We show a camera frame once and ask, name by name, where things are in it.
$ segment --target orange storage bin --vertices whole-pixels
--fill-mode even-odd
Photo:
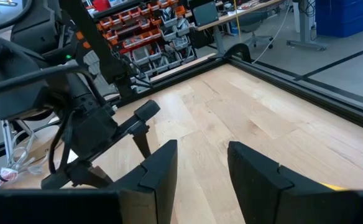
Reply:
[[[161,7],[161,8],[166,8],[169,6],[169,1],[168,0],[158,0],[157,4]]]
[[[151,32],[145,32],[140,35],[140,38],[142,39],[142,41],[147,41],[147,40],[151,39],[151,37],[152,37]]]
[[[176,4],[179,2],[179,0],[168,0],[169,5]]]
[[[129,12],[129,11],[121,12],[121,13],[119,14],[119,17],[120,17],[120,19],[121,19],[122,21],[128,21],[129,19],[131,19],[131,18],[132,18],[132,14],[131,14],[131,12]]]
[[[176,7],[176,16],[182,16],[186,14],[186,9],[184,8],[184,6],[177,6]]]
[[[107,29],[108,27],[112,26],[113,20],[110,17],[106,17],[100,20],[100,25]]]
[[[159,24],[161,24],[161,22],[162,22],[162,20],[161,20],[160,17],[159,17],[159,19],[153,19],[153,18],[151,18],[151,23],[153,25],[159,25]]]
[[[126,39],[124,40],[124,42],[122,43],[122,45],[124,46],[124,48],[129,48],[129,47],[133,47],[135,46],[135,42],[133,40],[133,38],[129,38],[129,39]]]
[[[121,23],[121,18],[119,15],[113,15],[111,16],[111,19],[113,20],[113,25],[118,25]]]
[[[140,20],[139,21],[139,26],[142,28],[142,29],[147,29],[150,27],[150,20],[149,19],[143,19],[143,20]]]
[[[116,44],[118,44],[118,40],[116,40],[116,39],[110,40],[109,42],[110,42],[112,45],[116,45]]]
[[[110,30],[106,33],[106,38],[107,40],[109,41],[112,41],[112,40],[117,40],[118,39],[118,34],[115,30]]]
[[[151,4],[147,4],[150,11],[155,11],[155,10],[158,10],[159,9],[159,5],[156,4],[156,5],[151,5]]]
[[[140,11],[140,14],[146,15],[146,14],[150,13],[150,7],[147,5],[147,7],[145,9],[139,8],[139,11]]]
[[[132,16],[132,18],[136,18],[140,15],[140,8],[134,8],[129,11],[129,14]]]
[[[160,29],[154,29],[150,31],[152,34],[152,38],[157,38],[161,36],[161,30]]]

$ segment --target black cable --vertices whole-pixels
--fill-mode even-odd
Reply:
[[[15,18],[13,18],[9,21],[1,23],[0,29],[7,28],[9,26],[13,26],[14,24],[16,24],[16,22],[19,22],[20,20],[22,20],[27,15],[27,13],[31,10],[31,8],[32,8],[31,6],[32,6],[32,0],[27,0],[27,4],[23,8],[23,10],[20,12],[20,14],[18,14]]]
[[[70,115],[68,115],[67,125],[65,126],[65,133],[64,133],[64,149],[62,159],[60,161],[60,167],[58,169],[64,169],[68,162],[68,156],[70,155],[71,151],[71,140],[72,140],[72,119],[75,114],[75,110],[73,110]]]
[[[54,155],[55,155],[55,148],[60,140],[60,138],[62,137],[63,133],[64,133],[64,129],[68,123],[68,119],[69,119],[69,115],[65,114],[64,115],[64,120],[63,123],[60,125],[55,137],[53,138],[53,141],[49,147],[49,158],[48,158],[48,164],[49,164],[49,171],[51,174],[55,174],[56,173],[56,167],[55,167],[55,163],[53,161]]]
[[[316,40],[316,39],[317,39],[317,37],[318,37],[318,36],[316,35],[316,37],[315,37],[314,39],[312,39],[312,38],[311,38],[311,34],[310,34],[310,40],[311,40],[311,41]]]
[[[142,69],[140,68],[140,66],[138,66],[137,64],[135,64],[129,57],[127,57],[126,55],[124,55],[124,54],[121,54],[121,60],[124,60],[127,64],[133,64],[135,67],[136,67],[136,69],[138,69],[139,71],[140,71],[140,73],[142,73],[143,75],[145,75],[145,73],[142,71]],[[140,82],[142,82],[142,83],[145,83],[145,84],[147,84],[148,85],[148,88],[153,88],[153,86],[152,86],[152,84],[151,83],[149,83],[149,82],[147,82],[147,81],[145,81],[145,80],[143,80],[143,79],[141,79],[140,77],[138,77],[136,74],[132,74],[132,76],[135,78],[135,79],[137,79],[138,81],[140,81]]]
[[[61,65],[56,67],[44,68],[42,70],[30,72],[26,75],[1,81],[0,93],[30,85],[45,78],[53,78],[58,75],[66,75],[69,73],[80,73],[84,75],[86,81],[88,82],[88,86],[90,87],[94,97],[96,97],[100,106],[104,106],[106,104],[106,100],[103,98],[103,96],[100,95],[99,91],[94,85],[91,74],[80,65]]]
[[[305,9],[300,8],[300,4],[302,4],[303,1],[307,1],[307,3],[308,3]],[[315,9],[316,9],[315,2],[313,4],[313,3],[310,2],[310,0],[299,0],[298,3],[299,3],[298,8],[299,8],[300,13],[305,14],[307,17],[314,17],[315,16],[315,14],[316,14],[315,13]]]

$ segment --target gray storage bin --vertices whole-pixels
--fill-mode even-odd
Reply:
[[[189,42],[190,41],[189,41],[188,37],[185,35],[183,37],[172,40],[173,46],[175,47],[176,50],[181,50],[181,49],[186,48],[188,46]]]
[[[125,55],[126,57],[128,57],[130,60],[132,60],[132,58],[131,58],[131,53],[130,53],[130,52],[126,52],[126,53],[124,53],[124,55]]]
[[[150,63],[145,63],[142,65],[139,65],[139,67],[142,70],[141,72],[144,73],[144,74],[140,73],[140,77],[142,77],[142,78],[145,76],[151,77],[155,71],[155,69],[152,68]]]
[[[135,63],[138,65],[149,62],[149,53],[145,47],[133,50],[132,55]]]
[[[169,65],[168,65],[169,69],[172,69],[172,68],[175,68],[175,67],[179,66],[180,65],[180,61],[181,61],[180,56],[179,56],[179,54],[177,52],[172,52],[172,54],[175,55],[176,60],[174,62],[169,62],[169,60],[168,60],[168,62],[169,62]]]
[[[155,60],[155,59],[158,59],[158,58],[160,58],[162,56],[162,51],[159,48],[158,43],[155,42],[154,45],[155,45],[155,49],[153,49],[153,51],[154,52],[157,51],[157,53],[149,55],[150,60]]]
[[[172,26],[172,28],[170,28],[170,29],[172,29],[172,32],[167,35],[165,35],[163,30],[161,30],[162,37],[165,41],[171,41],[174,38],[176,38],[176,27]]]
[[[178,19],[176,25],[177,36],[181,37],[186,35],[190,32],[190,24],[188,23],[187,19]]]
[[[162,56],[160,59],[154,60],[152,62],[154,64],[154,69],[158,73],[164,72],[168,70],[168,59],[165,56]]]
[[[163,16],[161,16],[161,19],[162,19],[163,25],[165,27],[172,27],[172,26],[177,25],[177,17],[174,17],[173,19],[165,21],[165,19],[163,19]]]
[[[187,64],[188,62],[192,62],[195,59],[195,55],[191,46],[187,48],[187,52],[187,57],[181,59],[182,65]]]

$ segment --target table leg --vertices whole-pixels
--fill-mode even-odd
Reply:
[[[219,30],[219,26],[213,27],[213,35],[214,35],[214,41],[216,42],[216,47],[218,48],[218,52],[223,54],[225,53],[223,40],[221,38],[221,33]]]
[[[11,154],[13,153],[12,128],[8,120],[1,120],[1,124],[2,124],[2,133],[5,143],[6,159],[7,161],[10,161]]]
[[[307,4],[308,4],[309,0],[303,0],[299,7],[302,9],[306,9]],[[300,40],[287,40],[287,45],[289,46],[302,46],[302,47],[311,47],[311,48],[315,48],[317,50],[326,50],[326,46],[323,44],[319,44],[317,42],[311,41],[310,39],[310,30],[311,28],[309,27],[309,21],[308,21],[308,16],[304,13],[300,12],[299,15],[300,18]]]

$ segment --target desk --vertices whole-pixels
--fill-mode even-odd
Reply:
[[[259,4],[257,4],[256,6],[250,8],[250,9],[246,9],[245,11],[238,13],[238,16],[243,16],[243,15],[245,15],[247,13],[257,11],[259,9],[262,9],[264,7],[267,7],[267,6],[270,6],[272,4],[278,3],[280,1],[284,1],[284,0],[270,0],[268,2],[259,3]],[[234,20],[236,18],[237,18],[236,14],[232,15],[232,16],[229,16],[229,15],[221,16],[218,21],[212,22],[212,23],[207,24],[205,26],[195,27],[194,29],[197,30],[197,31],[202,31],[202,30],[205,30],[207,28],[213,27],[214,41],[216,42],[218,52],[219,53],[224,53],[225,49],[224,49],[223,41],[222,41],[222,38],[221,38],[221,33],[220,33],[220,30],[219,30],[218,26],[222,25],[222,24],[225,24],[227,22],[230,22],[230,21],[232,21],[232,20]]]
[[[229,141],[315,181],[363,189],[363,128],[232,65],[119,108],[114,119],[125,121],[148,99],[161,107],[147,123],[151,150],[178,140],[172,224],[244,223],[228,172]],[[93,164],[117,180],[142,161],[127,136]],[[46,174],[13,187],[39,187],[44,168]]]

